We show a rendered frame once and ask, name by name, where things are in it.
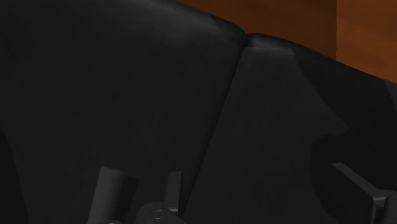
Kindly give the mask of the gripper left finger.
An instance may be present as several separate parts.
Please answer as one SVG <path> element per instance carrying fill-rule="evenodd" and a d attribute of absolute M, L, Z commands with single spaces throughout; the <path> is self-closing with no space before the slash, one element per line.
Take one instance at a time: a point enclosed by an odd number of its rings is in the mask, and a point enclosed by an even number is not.
<path fill-rule="evenodd" d="M 127 224 L 117 217 L 125 180 L 122 171 L 100 168 L 87 224 Z M 170 172 L 163 201 L 143 205 L 132 224 L 187 224 L 179 214 L 181 187 L 182 172 Z"/>

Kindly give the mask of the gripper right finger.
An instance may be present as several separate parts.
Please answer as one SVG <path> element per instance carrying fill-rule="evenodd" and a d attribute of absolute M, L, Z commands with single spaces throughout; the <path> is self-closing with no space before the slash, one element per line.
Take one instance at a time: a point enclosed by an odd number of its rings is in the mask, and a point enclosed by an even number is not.
<path fill-rule="evenodd" d="M 340 162 L 330 164 L 330 199 L 352 224 L 397 224 L 397 191 L 376 188 Z"/>

